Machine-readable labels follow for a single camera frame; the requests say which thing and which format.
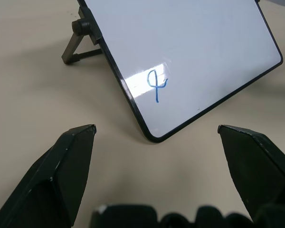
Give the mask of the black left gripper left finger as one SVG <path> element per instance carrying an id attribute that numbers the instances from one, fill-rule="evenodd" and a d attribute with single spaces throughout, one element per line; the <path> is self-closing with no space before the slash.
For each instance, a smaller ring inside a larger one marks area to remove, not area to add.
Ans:
<path id="1" fill-rule="evenodd" d="M 72 228 L 85 192 L 96 126 L 64 132 L 0 209 L 0 228 Z"/>

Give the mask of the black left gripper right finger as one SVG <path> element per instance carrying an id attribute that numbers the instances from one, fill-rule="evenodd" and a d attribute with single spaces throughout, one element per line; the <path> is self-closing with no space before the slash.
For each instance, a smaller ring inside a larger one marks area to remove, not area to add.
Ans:
<path id="1" fill-rule="evenodd" d="M 228 168 L 254 223 L 285 223 L 285 154 L 264 134 L 220 125 Z"/>

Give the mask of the black folding whiteboard stand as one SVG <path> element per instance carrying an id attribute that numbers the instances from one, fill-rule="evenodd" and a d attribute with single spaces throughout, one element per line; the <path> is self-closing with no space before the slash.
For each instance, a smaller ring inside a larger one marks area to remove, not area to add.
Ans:
<path id="1" fill-rule="evenodd" d="M 89 36 L 93 45 L 98 45 L 103 37 L 99 26 L 88 7 L 80 6 L 78 14 L 80 18 L 72 22 L 73 34 L 62 54 L 62 60 L 66 65 L 79 62 L 81 59 L 102 54 L 101 48 L 83 53 L 75 53 L 84 37 Z"/>

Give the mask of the white board with black frame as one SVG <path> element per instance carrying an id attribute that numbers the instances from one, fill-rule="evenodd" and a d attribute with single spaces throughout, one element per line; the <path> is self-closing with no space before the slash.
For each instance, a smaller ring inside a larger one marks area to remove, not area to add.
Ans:
<path id="1" fill-rule="evenodd" d="M 257 0 L 77 0 L 145 137 L 160 143 L 282 64 Z"/>

